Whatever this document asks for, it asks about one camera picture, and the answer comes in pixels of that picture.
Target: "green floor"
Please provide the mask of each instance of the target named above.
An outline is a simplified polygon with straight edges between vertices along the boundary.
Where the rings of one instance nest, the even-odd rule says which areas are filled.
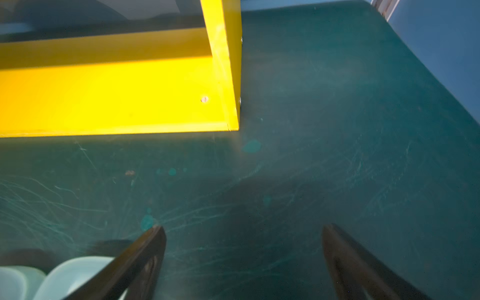
[[[334,299],[335,222],[434,299],[473,299],[478,124],[366,2],[242,18],[239,132],[0,139],[0,252],[61,262],[161,224],[156,299]]]

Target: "light blue bowl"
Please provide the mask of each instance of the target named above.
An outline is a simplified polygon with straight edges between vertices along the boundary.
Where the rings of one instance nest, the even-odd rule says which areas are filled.
[[[35,268],[0,267],[0,300],[32,300],[44,279],[45,273]]]
[[[53,269],[33,300],[61,300],[100,272],[113,257],[84,256],[70,259]],[[119,298],[125,298],[126,290]]]

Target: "paint stain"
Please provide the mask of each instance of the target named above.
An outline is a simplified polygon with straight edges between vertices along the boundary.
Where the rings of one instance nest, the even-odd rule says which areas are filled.
[[[269,195],[265,195],[263,198],[263,203],[265,207],[269,207],[272,203],[272,197],[270,197]]]
[[[249,141],[243,148],[241,149],[243,152],[246,153],[257,153],[262,148],[262,143],[257,140]]]
[[[154,223],[155,219],[153,219],[152,215],[145,215],[140,222],[140,229],[142,231],[147,231],[152,228]]]

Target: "blue wall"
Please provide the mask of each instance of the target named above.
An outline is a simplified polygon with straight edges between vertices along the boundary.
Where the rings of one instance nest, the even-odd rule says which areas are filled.
[[[279,8],[286,6],[296,6],[304,4],[316,4],[325,2],[334,2],[342,0],[241,0],[241,9],[243,11],[259,11],[270,8]]]
[[[480,1],[401,0],[390,24],[480,122]]]

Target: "yellow shelf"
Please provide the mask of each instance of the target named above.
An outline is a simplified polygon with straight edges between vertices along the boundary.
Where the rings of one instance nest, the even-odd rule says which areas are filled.
[[[206,28],[0,44],[0,137],[238,130],[240,0],[202,5]]]

